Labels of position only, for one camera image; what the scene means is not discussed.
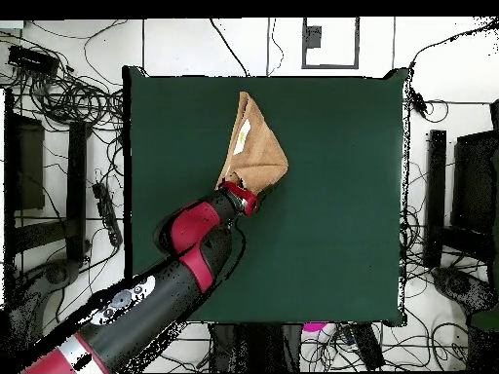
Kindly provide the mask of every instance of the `green tabletop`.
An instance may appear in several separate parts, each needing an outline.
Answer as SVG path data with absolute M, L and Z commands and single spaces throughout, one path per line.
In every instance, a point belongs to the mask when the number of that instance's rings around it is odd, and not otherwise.
M 246 91 L 289 169 L 260 210 L 240 219 L 243 258 L 191 319 L 400 319 L 406 70 L 384 80 L 130 72 L 134 272 L 161 257 L 156 224 L 213 189 Z M 241 249 L 237 232 L 233 244 L 227 267 Z

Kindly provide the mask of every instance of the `wire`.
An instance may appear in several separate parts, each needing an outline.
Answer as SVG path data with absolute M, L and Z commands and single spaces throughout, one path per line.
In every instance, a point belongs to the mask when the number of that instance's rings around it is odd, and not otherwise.
M 437 365 L 438 365 L 438 367 L 439 367 L 439 369 L 440 369 L 441 371 L 444 371 L 444 369 L 443 369 L 443 367 L 442 367 L 442 365 L 441 365 L 441 363 L 440 363 L 440 360 L 441 360 L 441 359 L 446 359 L 446 358 L 442 358 L 442 357 L 440 357 L 440 356 L 438 355 L 438 353 L 437 353 L 437 348 L 438 348 L 438 346 L 435 346 L 435 342 L 436 342 L 436 340 L 435 340 L 435 334 L 437 333 L 437 331 L 438 331 L 439 329 L 441 329 L 442 327 L 448 326 L 448 325 L 453 326 L 453 327 L 455 327 L 455 328 L 458 328 L 458 329 L 460 329 L 461 331 L 463 331 L 466 335 L 468 335 L 468 330 L 464 329 L 461 325 L 456 324 L 455 322 L 443 322 L 442 324 L 437 325 L 437 326 L 436 326 L 436 327 L 432 330 L 432 334 L 431 334 L 431 336 L 430 336 L 430 341 L 431 341 L 431 346 L 432 346 L 432 352 L 433 352 L 433 355 L 434 355 L 434 358 L 435 358 L 435 362 L 437 363 Z M 455 344 L 455 343 L 452 343 L 452 347 L 453 347 L 453 348 L 458 348 L 458 349 L 460 350 L 460 352 L 462 352 L 462 355 L 464 355 L 464 349 L 463 349 L 463 348 L 461 348 L 461 347 L 457 346 L 457 344 Z M 452 356 L 454 356 L 455 358 L 459 359 L 460 361 L 463 361 L 463 362 L 465 362 L 465 361 L 466 361 L 466 357 L 464 357 L 464 358 L 460 358 L 460 356 L 459 356 L 459 355 L 453 355 L 451 352 L 448 352 L 448 351 L 445 351 L 445 353 L 446 353 L 447 355 L 452 355 Z
M 92 268 L 92 253 L 94 251 L 94 238 L 96 237 L 97 233 L 104 230 L 105 228 L 99 228 L 98 230 L 96 230 L 94 232 L 94 234 L 92 235 L 92 239 L 90 240 L 90 259 L 89 259 L 89 267 L 87 268 L 88 272 L 89 272 L 89 289 L 90 289 L 90 292 L 91 294 L 94 294 L 94 292 L 92 291 L 92 283 L 90 282 L 90 270 Z
M 276 40 L 274 39 L 274 31 L 276 29 L 276 21 L 277 21 L 277 18 L 274 18 L 274 25 L 272 26 L 271 38 L 272 38 L 272 42 L 274 42 L 274 45 L 276 45 L 277 48 L 281 51 L 281 61 L 279 62 L 279 65 L 277 67 L 275 67 L 271 70 L 271 72 L 268 74 L 268 76 L 270 76 L 272 73 L 274 73 L 275 70 L 277 70 L 281 67 L 281 64 L 283 64 L 283 59 L 285 58 L 285 53 L 283 52 L 283 49 L 281 49 L 281 46 L 279 46 L 277 44 Z
M 62 251 L 63 249 L 66 248 L 66 245 L 62 246 L 61 248 L 59 248 L 58 250 L 54 251 L 52 254 L 49 255 L 49 257 L 45 260 L 45 262 L 49 262 L 49 260 L 54 256 L 56 255 L 59 251 Z
M 35 25 L 36 27 L 42 29 L 43 31 L 46 31 L 47 33 L 50 33 L 50 34 L 54 34 L 55 36 L 58 36 L 58 37 L 65 37 L 66 39 L 78 39 L 78 40 L 87 40 L 87 39 L 90 39 L 92 36 L 87 36 L 87 37 L 78 37 L 78 36 L 66 36 L 64 34 L 58 34 L 58 33 L 54 33 L 54 31 L 51 31 L 51 30 L 48 30 L 44 27 L 42 27 L 41 25 L 35 23 L 34 20 L 29 20 L 29 22 L 33 25 Z
M 56 308 L 56 321 L 58 322 L 58 324 L 60 324 L 60 318 L 58 317 L 58 315 L 60 314 L 60 307 L 62 306 L 62 303 L 64 302 L 65 296 L 66 296 L 66 288 L 63 288 L 62 295 L 60 297 L 60 301 L 58 302 L 58 307 Z
M 174 372 L 177 368 L 179 368 L 179 367 L 183 367 L 185 370 L 187 370 L 187 371 L 191 371 L 191 372 L 193 372 L 193 373 L 201 373 L 201 371 L 200 371 L 200 370 L 198 370 L 198 369 L 196 368 L 196 366 L 195 366 L 193 363 L 191 363 L 191 362 L 182 362 L 182 361 L 180 361 L 180 360 L 177 360 L 177 359 L 175 359 L 175 358 L 168 357 L 168 356 L 166 356 L 166 355 L 160 355 L 160 358 L 163 358 L 163 359 L 165 359 L 165 360 L 167 360 L 167 361 L 175 362 L 175 363 L 177 363 L 177 364 L 178 364 L 178 366 L 177 366 L 176 368 L 174 368 L 174 369 L 172 369 L 172 370 L 170 370 L 170 371 L 167 371 L 167 373 L 173 373 L 173 372 Z
M 216 30 L 216 32 L 218 33 L 218 35 L 220 36 L 220 38 L 222 39 L 223 43 L 225 44 L 225 46 L 227 47 L 227 49 L 229 50 L 229 52 L 232 54 L 232 56 L 234 57 L 234 59 L 236 59 L 238 61 L 239 65 L 241 66 L 241 68 L 245 72 L 245 76 L 248 77 L 249 74 L 248 74 L 247 70 L 245 69 L 245 67 L 243 66 L 243 64 L 241 63 L 241 61 L 238 59 L 238 57 L 236 56 L 236 54 L 234 53 L 234 51 L 230 48 L 229 44 L 225 40 L 225 37 L 223 37 L 222 32 L 220 31 L 220 29 L 218 27 L 216 27 L 215 23 L 213 22 L 213 19 L 210 19 L 210 23 L 213 26 L 213 28 Z
M 96 279 L 98 278 L 98 276 L 100 276 L 100 273 L 102 273 L 102 271 L 104 270 L 104 268 L 107 265 L 107 263 L 109 262 L 109 260 L 118 253 L 119 249 L 120 248 L 114 248 L 113 252 L 105 260 L 102 260 L 102 261 L 98 262 L 97 264 L 94 264 L 94 266 L 95 266 L 95 265 L 101 264 L 102 262 L 105 262 L 104 265 L 102 266 L 102 268 L 100 269 L 100 271 L 97 273 L 97 275 L 92 279 L 92 281 L 90 282 L 90 284 L 93 284 L 96 281 Z M 67 306 L 65 306 L 62 310 L 60 310 L 58 312 L 58 314 L 61 314 L 62 312 L 64 312 L 71 304 L 73 304 L 78 298 L 80 298 L 83 295 L 83 293 L 85 291 L 87 291 L 87 289 L 89 289 L 89 288 L 88 287 L 84 288 Z M 62 300 L 59 303 L 59 307 L 62 305 L 62 301 L 63 301 L 63 297 L 62 297 Z M 47 322 L 47 324 L 44 325 L 43 329 L 45 329 L 47 327 L 47 325 L 49 325 L 55 319 L 56 318 L 52 318 L 49 322 Z
M 116 27 L 120 24 L 125 24 L 128 20 L 126 19 L 125 21 L 122 21 L 122 22 L 117 22 L 119 19 L 116 19 L 114 20 L 110 25 L 104 27 L 103 29 L 101 29 L 100 31 L 98 31 L 96 34 L 93 34 L 91 37 L 88 38 L 88 40 L 85 42 L 85 45 L 83 46 L 83 53 L 85 55 L 85 61 L 89 64 L 89 66 L 94 70 L 94 72 L 100 76 L 102 79 L 104 79 L 107 83 L 111 84 L 111 85 L 114 85 L 114 86 L 121 86 L 120 84 L 118 83 L 113 83 L 109 80 L 107 80 L 105 77 L 103 77 L 98 71 L 97 69 L 95 69 L 92 64 L 89 62 L 89 59 L 87 58 L 87 45 L 89 44 L 89 42 L 94 39 L 95 37 L 97 37 L 100 33 L 103 33 L 104 31 L 110 29 L 111 27 Z
M 452 35 L 450 37 L 447 37 L 446 39 L 443 39 L 443 40 L 441 40 L 441 41 L 439 41 L 437 43 L 433 43 L 431 45 L 425 46 L 418 53 L 416 53 L 416 55 L 412 59 L 411 63 L 409 64 L 409 69 L 412 69 L 414 67 L 414 65 L 416 64 L 417 57 L 422 52 L 424 52 L 424 51 L 426 51 L 426 50 L 428 50 L 430 48 L 433 48 L 435 46 L 442 45 L 442 44 L 447 43 L 447 42 L 452 42 L 452 41 L 456 40 L 458 37 L 461 37 L 461 36 L 467 36 L 467 35 L 478 33 L 480 31 L 484 31 L 484 30 L 490 30 L 490 29 L 494 30 L 494 29 L 497 29 L 498 28 L 498 22 L 499 22 L 499 18 L 495 18 L 494 20 L 490 21 L 489 23 L 487 23 L 484 26 L 476 27 L 476 28 L 471 29 L 471 30 L 466 30 L 466 31 L 463 31 L 463 32 L 458 33 L 458 34 L 454 34 L 454 35 Z

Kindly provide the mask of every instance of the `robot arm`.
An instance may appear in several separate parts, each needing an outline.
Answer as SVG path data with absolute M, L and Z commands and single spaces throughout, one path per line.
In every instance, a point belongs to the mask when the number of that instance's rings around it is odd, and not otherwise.
M 119 372 L 213 285 L 231 252 L 231 221 L 255 209 L 254 194 L 225 182 L 164 219 L 154 241 L 168 260 L 136 276 L 131 288 L 23 373 Z

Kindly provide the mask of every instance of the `brown towel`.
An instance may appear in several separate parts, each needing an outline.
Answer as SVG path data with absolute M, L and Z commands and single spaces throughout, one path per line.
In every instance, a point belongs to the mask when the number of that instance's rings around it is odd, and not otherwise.
M 240 92 L 227 159 L 216 187 L 225 178 L 257 195 L 275 184 L 287 170 L 286 155 L 256 102 L 248 93 Z

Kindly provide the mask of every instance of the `pink object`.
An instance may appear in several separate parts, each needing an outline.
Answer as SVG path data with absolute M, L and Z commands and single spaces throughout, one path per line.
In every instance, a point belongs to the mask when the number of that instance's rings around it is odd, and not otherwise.
M 303 329 L 309 333 L 313 333 L 315 331 L 319 331 L 327 325 L 327 322 L 307 322 L 303 325 Z

